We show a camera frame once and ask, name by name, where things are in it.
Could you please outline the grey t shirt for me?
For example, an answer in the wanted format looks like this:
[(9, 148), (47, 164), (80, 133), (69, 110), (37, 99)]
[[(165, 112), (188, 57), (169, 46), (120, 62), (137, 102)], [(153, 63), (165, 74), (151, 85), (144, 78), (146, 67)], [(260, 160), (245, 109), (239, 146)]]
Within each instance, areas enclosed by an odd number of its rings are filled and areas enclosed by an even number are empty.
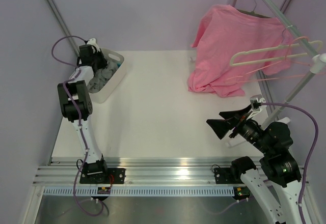
[(105, 68), (99, 69), (90, 80), (87, 88), (90, 93), (99, 92), (113, 77), (119, 66), (115, 61), (108, 60)]

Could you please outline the cream hanger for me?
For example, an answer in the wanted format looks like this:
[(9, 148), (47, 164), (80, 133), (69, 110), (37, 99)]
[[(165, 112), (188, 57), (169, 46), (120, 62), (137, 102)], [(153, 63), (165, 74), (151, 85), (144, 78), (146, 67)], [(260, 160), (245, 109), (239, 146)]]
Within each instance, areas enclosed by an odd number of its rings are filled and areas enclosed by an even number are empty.
[[(323, 42), (321, 40), (310, 41), (308, 37), (302, 36), (293, 39), (291, 43), (286, 45), (278, 45), (278, 46), (273, 46), (268, 48), (253, 49), (249, 51), (238, 52), (231, 57), (229, 65), (230, 67), (236, 67), (236, 66), (254, 65), (254, 64), (270, 62), (270, 64), (267, 65), (267, 67), (269, 67), (272, 66), (274, 63), (279, 63), (286, 59), (298, 58), (298, 57), (309, 55), (308, 51), (292, 54), (292, 49), (302, 46), (303, 44), (308, 44), (308, 46), (312, 48), (312, 51), (315, 52), (319, 52), (323, 47)], [(251, 56), (251, 55), (254, 55), (256, 57), (257, 54), (259, 53), (262, 53), (264, 58), (256, 59), (256, 60), (246, 59), (237, 62), (239, 57)]]

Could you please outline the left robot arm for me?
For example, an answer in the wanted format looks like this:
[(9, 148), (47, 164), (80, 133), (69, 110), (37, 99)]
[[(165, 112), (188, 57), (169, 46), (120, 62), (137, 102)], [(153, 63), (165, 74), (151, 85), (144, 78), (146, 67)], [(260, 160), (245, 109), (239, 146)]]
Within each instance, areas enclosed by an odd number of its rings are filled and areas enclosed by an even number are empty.
[(62, 115), (72, 123), (84, 151), (78, 169), (81, 184), (99, 184), (109, 179), (109, 170), (91, 126), (93, 105), (87, 88), (95, 72), (105, 66), (106, 60), (95, 40), (86, 41), (79, 47), (74, 72), (57, 86)]

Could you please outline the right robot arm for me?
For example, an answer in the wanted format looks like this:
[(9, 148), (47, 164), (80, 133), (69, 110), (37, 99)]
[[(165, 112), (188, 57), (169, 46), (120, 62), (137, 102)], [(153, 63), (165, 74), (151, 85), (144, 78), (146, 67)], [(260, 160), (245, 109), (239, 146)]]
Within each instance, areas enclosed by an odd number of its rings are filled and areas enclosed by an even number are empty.
[(241, 110), (223, 111), (220, 119), (208, 119), (206, 123), (219, 139), (240, 135), (263, 154), (259, 162), (276, 197), (260, 178), (250, 157), (233, 160), (229, 171), (234, 181), (242, 182), (250, 190), (269, 223), (311, 223), (304, 201), (307, 171), (300, 171), (289, 152), (293, 140), (288, 125), (272, 122), (262, 129), (253, 120), (261, 107), (267, 105), (267, 102), (253, 102)]

